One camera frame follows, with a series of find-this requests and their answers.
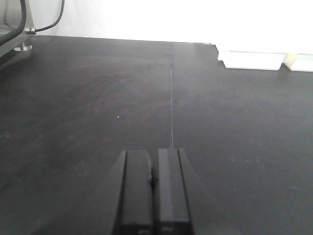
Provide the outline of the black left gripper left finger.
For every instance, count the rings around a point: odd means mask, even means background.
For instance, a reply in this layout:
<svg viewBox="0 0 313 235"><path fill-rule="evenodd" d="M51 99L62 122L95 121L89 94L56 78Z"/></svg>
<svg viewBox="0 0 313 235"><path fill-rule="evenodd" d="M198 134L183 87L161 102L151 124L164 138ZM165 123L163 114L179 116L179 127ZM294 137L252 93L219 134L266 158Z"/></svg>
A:
<svg viewBox="0 0 313 235"><path fill-rule="evenodd" d="M151 161L146 150L127 150L113 235L152 235Z"/></svg>

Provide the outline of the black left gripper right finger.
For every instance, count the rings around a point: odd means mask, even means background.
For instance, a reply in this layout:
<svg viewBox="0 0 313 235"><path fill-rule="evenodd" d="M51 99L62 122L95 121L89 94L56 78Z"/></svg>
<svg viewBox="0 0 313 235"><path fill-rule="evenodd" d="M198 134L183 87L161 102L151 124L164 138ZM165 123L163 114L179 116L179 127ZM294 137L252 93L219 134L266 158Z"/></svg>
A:
<svg viewBox="0 0 313 235"><path fill-rule="evenodd" d="M158 150L154 173L153 209L157 235L192 235L186 173L190 167L183 148Z"/></svg>

